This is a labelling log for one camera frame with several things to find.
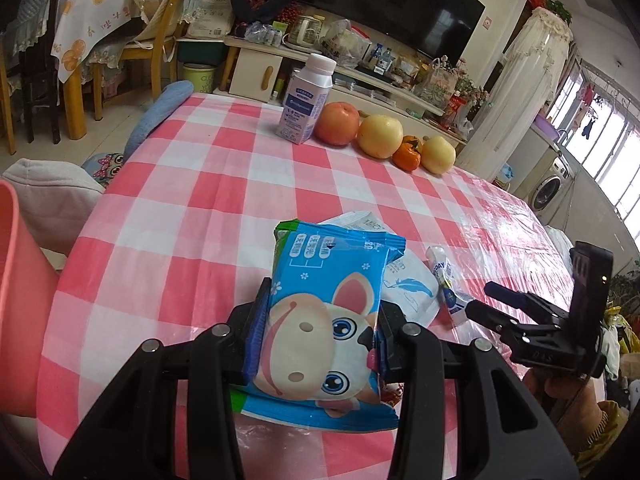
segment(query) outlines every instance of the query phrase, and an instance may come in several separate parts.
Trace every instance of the cushion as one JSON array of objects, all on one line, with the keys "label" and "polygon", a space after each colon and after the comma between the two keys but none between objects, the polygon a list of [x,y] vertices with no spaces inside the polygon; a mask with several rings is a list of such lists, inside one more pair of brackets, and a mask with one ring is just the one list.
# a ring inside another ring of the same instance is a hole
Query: cushion
[{"label": "cushion", "polygon": [[191,81],[177,81],[164,88],[160,97],[149,107],[149,110],[140,118],[140,122],[133,128],[127,145],[124,147],[124,162],[129,160],[129,157],[151,132],[169,118],[191,94],[193,94]]},{"label": "cushion", "polygon": [[98,153],[84,161],[82,169],[98,184],[106,188],[123,164],[124,156],[122,153]]},{"label": "cushion", "polygon": [[36,243],[69,254],[104,188],[70,162],[21,158],[2,175]]}]

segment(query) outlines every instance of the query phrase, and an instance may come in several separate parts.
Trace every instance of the cartoon dog print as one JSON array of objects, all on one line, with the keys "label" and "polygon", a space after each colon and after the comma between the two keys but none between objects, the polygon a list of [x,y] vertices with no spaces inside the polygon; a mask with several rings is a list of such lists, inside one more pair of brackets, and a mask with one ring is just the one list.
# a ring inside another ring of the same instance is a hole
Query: cartoon dog print
[{"label": "cartoon dog print", "polygon": [[373,326],[377,313],[369,280],[344,278],[331,303],[291,294],[271,308],[254,385],[285,400],[315,400],[330,416],[377,404]]}]

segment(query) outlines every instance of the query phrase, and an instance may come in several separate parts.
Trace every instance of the bucket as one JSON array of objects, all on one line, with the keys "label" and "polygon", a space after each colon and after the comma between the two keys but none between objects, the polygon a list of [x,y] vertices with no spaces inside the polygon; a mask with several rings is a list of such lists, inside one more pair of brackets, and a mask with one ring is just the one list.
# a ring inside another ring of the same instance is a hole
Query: bucket
[{"label": "bucket", "polygon": [[182,66],[182,79],[193,83],[193,91],[210,94],[213,91],[213,73],[216,67],[185,63]]}]

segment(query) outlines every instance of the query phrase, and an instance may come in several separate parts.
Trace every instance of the wet wipes package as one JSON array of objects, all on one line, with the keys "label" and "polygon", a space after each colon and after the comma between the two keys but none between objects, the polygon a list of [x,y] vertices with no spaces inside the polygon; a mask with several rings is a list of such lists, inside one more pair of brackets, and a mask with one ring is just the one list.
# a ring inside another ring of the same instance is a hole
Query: wet wipes package
[{"label": "wet wipes package", "polygon": [[[351,211],[322,224],[393,233],[371,211]],[[404,256],[386,265],[382,283],[381,299],[399,306],[407,321],[428,327],[438,315],[438,282],[413,251],[407,249]]]},{"label": "wet wipes package", "polygon": [[297,220],[275,235],[260,364],[242,413],[320,430],[395,428],[380,402],[374,326],[385,266],[404,238]]}]

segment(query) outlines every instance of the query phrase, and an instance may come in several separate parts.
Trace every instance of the pink checkered tablecloth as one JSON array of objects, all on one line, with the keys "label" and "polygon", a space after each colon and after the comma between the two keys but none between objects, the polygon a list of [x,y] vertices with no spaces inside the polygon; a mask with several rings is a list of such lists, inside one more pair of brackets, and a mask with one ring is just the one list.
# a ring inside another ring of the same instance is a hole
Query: pink checkered tablecloth
[{"label": "pink checkered tablecloth", "polygon": [[[457,169],[441,178],[421,168],[407,174],[352,147],[297,146],[274,134],[281,110],[194,94],[98,202],[60,277],[42,353],[38,436],[49,470],[143,340],[192,339],[255,297],[271,273],[280,220],[370,210],[418,255],[443,245],[460,289],[477,298],[487,301],[482,287],[494,280],[568,306],[572,281],[524,202]],[[430,329],[465,344],[480,335],[496,342],[472,322],[453,329],[443,310]],[[456,452],[451,385],[447,391],[444,478]],[[393,431],[303,431],[242,415],[236,422],[248,479],[386,478]],[[186,474],[184,458],[177,472]]]}]

